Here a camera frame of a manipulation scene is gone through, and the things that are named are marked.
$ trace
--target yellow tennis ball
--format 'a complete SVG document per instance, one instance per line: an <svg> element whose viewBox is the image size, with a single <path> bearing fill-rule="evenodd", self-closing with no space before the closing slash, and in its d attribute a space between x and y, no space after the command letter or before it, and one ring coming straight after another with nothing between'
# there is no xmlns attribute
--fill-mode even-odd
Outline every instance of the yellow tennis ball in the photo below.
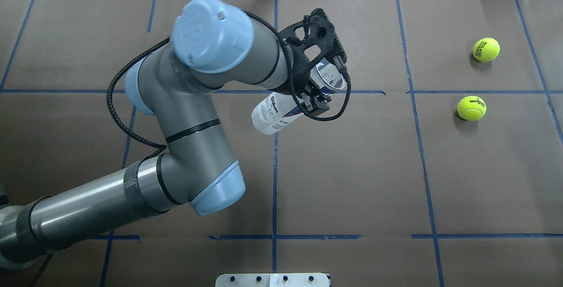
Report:
<svg viewBox="0 0 563 287"><path fill-rule="evenodd" d="M487 112L487 105L483 99L476 95L470 95L461 99L458 103L458 115L468 121L477 121Z"/></svg>
<svg viewBox="0 0 563 287"><path fill-rule="evenodd" d="M485 37L475 43L473 47L473 57L475 57L477 61L490 62L497 58L500 51L501 46L498 44L498 41L492 37Z"/></svg>

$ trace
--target blue joint cap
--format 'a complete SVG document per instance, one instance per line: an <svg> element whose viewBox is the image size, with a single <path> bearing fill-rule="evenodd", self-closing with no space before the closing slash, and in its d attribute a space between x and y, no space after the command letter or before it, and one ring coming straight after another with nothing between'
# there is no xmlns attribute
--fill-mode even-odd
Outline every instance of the blue joint cap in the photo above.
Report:
<svg viewBox="0 0 563 287"><path fill-rule="evenodd" d="M247 57L254 41L251 19L220 0L192 0L172 29L176 56L201 73L222 73Z"/></svg>
<svg viewBox="0 0 563 287"><path fill-rule="evenodd" d="M197 214L214 213L236 203L245 190L239 161L235 161L191 201L191 206Z"/></svg>
<svg viewBox="0 0 563 287"><path fill-rule="evenodd" d="M129 101L131 101L138 111L149 116L154 116L154 112L145 105L141 98L141 93L139 92L139 69L146 58L146 56L143 57L127 71L127 75L125 75L125 93Z"/></svg>

